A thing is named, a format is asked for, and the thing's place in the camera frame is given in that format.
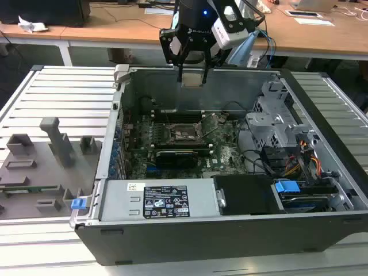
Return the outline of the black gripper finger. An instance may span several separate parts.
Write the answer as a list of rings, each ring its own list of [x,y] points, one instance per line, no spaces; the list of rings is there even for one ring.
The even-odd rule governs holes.
[[[219,45],[215,40],[203,39],[202,41],[203,53],[204,53],[204,72],[202,75],[202,84],[204,85],[207,81],[208,72],[214,67],[214,59],[219,51]]]
[[[179,51],[175,54],[170,44],[174,42],[174,38],[179,41]],[[189,54],[189,37],[182,28],[161,29],[159,31],[159,41],[164,53],[164,57],[168,64],[178,67],[177,82],[182,82],[183,64]]]

